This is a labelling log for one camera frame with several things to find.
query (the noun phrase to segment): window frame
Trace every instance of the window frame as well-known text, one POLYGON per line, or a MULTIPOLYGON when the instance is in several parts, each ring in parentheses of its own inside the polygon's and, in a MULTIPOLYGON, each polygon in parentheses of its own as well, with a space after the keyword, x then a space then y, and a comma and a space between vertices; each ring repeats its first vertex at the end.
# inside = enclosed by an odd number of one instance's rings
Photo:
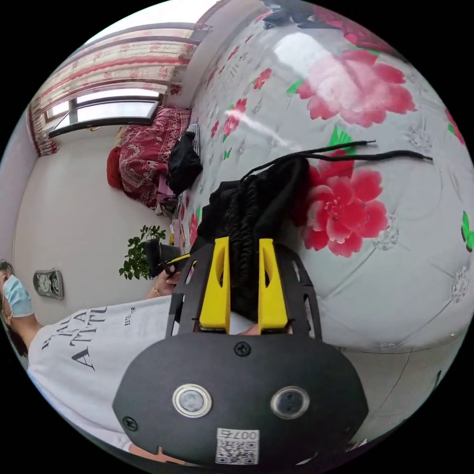
POLYGON ((164 94, 158 93, 158 96, 153 97, 151 95, 122 95, 122 96, 108 96, 108 97, 103 97, 100 99, 90 99, 86 100, 84 102, 78 102, 77 99, 72 99, 69 101, 65 101, 69 103, 69 110, 67 112, 63 112, 60 114, 55 114, 50 116, 49 111, 52 109, 47 110, 46 112, 43 113, 44 115, 44 120, 46 124, 50 124, 51 122, 54 122, 58 119, 63 119, 67 114, 70 113, 75 113, 77 112, 77 109, 84 107, 84 106, 90 106, 90 105, 97 105, 97 104, 107 104, 109 102, 117 102, 119 99, 123 101, 142 101, 142 100, 149 100, 153 102, 158 102, 158 106, 163 104, 163 98, 164 94))
POLYGON ((164 95, 160 94, 158 97, 151 97, 151 96, 120 96, 114 98, 102 98, 102 99, 91 99, 80 104, 77 104, 74 101, 74 105, 70 107, 69 112, 64 114, 63 118, 50 129, 48 133, 49 138, 55 138, 60 135, 64 135, 69 132, 77 131, 77 130, 85 130, 87 128, 95 128, 95 127, 103 127, 109 125, 143 125, 143 126, 151 126, 155 116, 162 105, 164 95), (68 115, 68 114, 77 114, 78 109, 82 109, 85 107, 90 107, 93 105, 102 105, 102 104, 109 104, 113 102, 151 102, 154 104, 152 109, 150 110, 149 115, 146 118, 141 117, 109 117, 109 118, 96 118, 82 122, 76 122, 56 129, 56 127, 61 123, 61 121, 68 115))

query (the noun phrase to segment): window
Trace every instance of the window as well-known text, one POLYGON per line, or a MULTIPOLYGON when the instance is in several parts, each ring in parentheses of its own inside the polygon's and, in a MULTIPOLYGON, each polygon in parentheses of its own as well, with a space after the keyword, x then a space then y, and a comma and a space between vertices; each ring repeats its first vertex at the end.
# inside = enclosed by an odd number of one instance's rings
POLYGON ((117 99, 117 98, 151 98, 156 100, 161 100, 161 94, 159 92, 155 92, 153 90, 147 89, 116 89, 116 90, 106 90, 101 92, 92 92, 91 94, 85 94, 77 99, 74 99, 69 102, 62 102, 61 104, 55 105, 51 109, 49 109, 45 113, 46 123, 51 122, 53 120, 57 120, 59 118, 64 117, 71 108, 77 108, 78 105, 84 105, 87 102, 107 102, 110 99, 117 99))
POLYGON ((144 125, 153 123, 158 111, 161 95, 158 97, 106 97, 71 101, 70 110, 58 124, 52 127, 49 138, 85 128, 107 125, 144 125))
POLYGON ((58 119, 69 112, 69 102, 62 102, 61 104, 55 105, 46 112, 46 121, 58 119))
POLYGON ((77 98, 78 104, 88 102, 89 100, 97 99, 111 99, 114 97, 159 97, 159 92, 147 89, 117 89, 117 90, 106 90, 102 92, 93 92, 92 94, 83 95, 77 98))

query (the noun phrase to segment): red blanket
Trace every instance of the red blanket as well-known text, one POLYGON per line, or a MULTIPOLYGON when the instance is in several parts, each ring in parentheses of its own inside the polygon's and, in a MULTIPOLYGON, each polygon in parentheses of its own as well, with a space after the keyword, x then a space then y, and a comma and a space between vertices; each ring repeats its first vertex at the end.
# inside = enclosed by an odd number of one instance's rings
POLYGON ((160 107, 153 125, 130 125, 123 135, 118 166, 123 190, 130 198, 155 209, 160 199, 160 174, 180 135, 188 128, 191 110, 160 107))

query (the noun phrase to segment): red flower print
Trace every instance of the red flower print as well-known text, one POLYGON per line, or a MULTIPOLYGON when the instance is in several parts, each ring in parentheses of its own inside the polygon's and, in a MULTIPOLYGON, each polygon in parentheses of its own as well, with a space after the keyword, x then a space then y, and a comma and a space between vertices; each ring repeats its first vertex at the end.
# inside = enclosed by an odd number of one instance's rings
POLYGON ((445 109, 444 111, 445 111, 445 113, 446 113, 446 116, 448 117, 449 122, 451 123, 450 130, 454 133, 454 135, 456 135, 456 137, 458 138, 458 140, 459 140, 463 145, 465 145, 466 142, 464 141, 464 138, 463 138, 463 136, 461 135, 461 132, 459 131, 459 128, 458 128, 458 126, 456 125, 456 122, 453 120, 453 117, 452 117, 452 115, 450 114, 449 110, 448 110, 448 109, 445 109))
POLYGON ((359 48, 373 49, 386 54, 399 57, 400 54, 395 51, 389 44, 385 43, 377 35, 368 29, 359 25, 355 21, 339 15, 333 11, 327 10, 322 6, 313 5, 313 12, 318 20, 342 30, 344 38, 359 48))
POLYGON ((228 61, 232 58, 232 56, 234 56, 235 54, 237 54, 237 51, 239 50, 239 48, 240 48, 240 46, 236 46, 236 47, 234 48, 234 50, 232 51, 232 53, 230 53, 230 54, 229 54, 229 57, 227 58, 228 61))
POLYGON ((219 121, 217 120, 211 130, 211 138, 214 138, 214 135, 216 134, 218 128, 219 128, 219 121))
POLYGON ((191 216, 191 220, 189 222, 189 243, 190 243, 190 245, 194 244, 194 241, 196 240, 196 237, 198 236, 198 225, 199 225, 198 215, 196 213, 194 213, 191 216))
POLYGON ((266 11, 265 13, 257 17, 254 23, 258 23, 259 21, 262 21, 266 16, 270 15, 271 12, 272 12, 271 10, 266 11))
POLYGON ((206 87, 211 83, 211 81, 214 79, 214 76, 216 75, 217 72, 217 66, 214 67, 214 69, 211 71, 211 74, 209 74, 209 78, 207 79, 206 82, 206 87))
POLYGON ((170 95, 178 95, 181 92, 181 86, 177 84, 172 84, 170 88, 170 95))
MULTIPOLYGON (((332 156, 344 156, 337 150, 332 156)), ((303 227, 306 248, 327 248, 349 258, 364 238, 376 238, 388 227, 387 209, 377 200, 382 177, 369 169, 354 170, 354 161, 323 162, 310 167, 306 198, 292 215, 303 227)))
POLYGON ((224 122, 224 141, 238 127, 246 106, 247 99, 239 99, 237 103, 227 111, 228 117, 224 122))
POLYGON ((253 88, 255 90, 257 89, 261 89, 263 84, 265 84, 265 81, 270 77, 272 73, 272 70, 271 69, 265 69, 261 74, 260 76, 253 82, 253 88))
POLYGON ((382 123, 387 112, 415 111, 410 92, 401 84, 403 73, 364 49, 348 49, 314 64, 297 89, 309 99, 311 119, 328 120, 339 114, 347 123, 370 127, 382 123))

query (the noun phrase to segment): white t-shirt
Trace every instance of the white t-shirt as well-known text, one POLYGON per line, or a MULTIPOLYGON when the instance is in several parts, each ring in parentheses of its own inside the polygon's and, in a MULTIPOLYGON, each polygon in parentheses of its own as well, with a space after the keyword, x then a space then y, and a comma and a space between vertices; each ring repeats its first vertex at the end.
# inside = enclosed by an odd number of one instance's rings
MULTIPOLYGON (((63 417, 128 451, 131 442, 112 402, 133 359, 164 338, 170 301, 170 296, 164 296, 78 311, 41 328, 28 352, 31 379, 63 417)), ((232 314, 231 334, 250 326, 251 322, 232 314)))

